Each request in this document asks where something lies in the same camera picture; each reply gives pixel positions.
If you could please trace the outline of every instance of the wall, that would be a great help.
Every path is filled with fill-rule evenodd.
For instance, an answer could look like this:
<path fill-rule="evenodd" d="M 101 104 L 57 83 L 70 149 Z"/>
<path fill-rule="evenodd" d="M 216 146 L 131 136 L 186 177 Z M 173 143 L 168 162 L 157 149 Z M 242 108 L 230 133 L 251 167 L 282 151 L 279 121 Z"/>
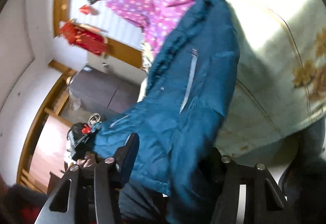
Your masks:
<path fill-rule="evenodd" d="M 1 78 L 0 94 L 6 87 L 7 99 L 0 112 L 0 173 L 7 184 L 16 182 L 26 135 L 61 75 L 47 66 L 53 57 L 52 9 L 53 0 L 9 0 L 0 14 L 1 76 L 12 84 L 9 89 Z"/>

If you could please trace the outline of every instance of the screw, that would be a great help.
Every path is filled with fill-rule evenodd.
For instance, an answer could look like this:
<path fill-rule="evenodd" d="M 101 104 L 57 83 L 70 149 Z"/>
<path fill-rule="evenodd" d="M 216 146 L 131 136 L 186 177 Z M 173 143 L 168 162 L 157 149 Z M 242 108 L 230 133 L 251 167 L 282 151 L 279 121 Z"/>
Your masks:
<path fill-rule="evenodd" d="M 257 167 L 258 170 L 264 170 L 264 169 L 266 169 L 266 167 L 265 167 L 265 165 L 263 163 L 257 163 L 256 164 L 256 167 Z"/>
<path fill-rule="evenodd" d="M 222 157 L 222 158 L 221 158 L 221 162 L 223 162 L 223 163 L 230 163 L 231 160 L 230 160 L 229 157 Z"/>
<path fill-rule="evenodd" d="M 71 170 L 71 171 L 76 171 L 78 169 L 79 169 L 79 166 L 77 164 L 71 165 L 69 168 L 69 170 Z"/>
<path fill-rule="evenodd" d="M 111 164 L 111 163 L 115 162 L 115 159 L 114 159 L 114 157 L 108 157 L 108 158 L 105 159 L 104 162 L 106 164 Z"/>

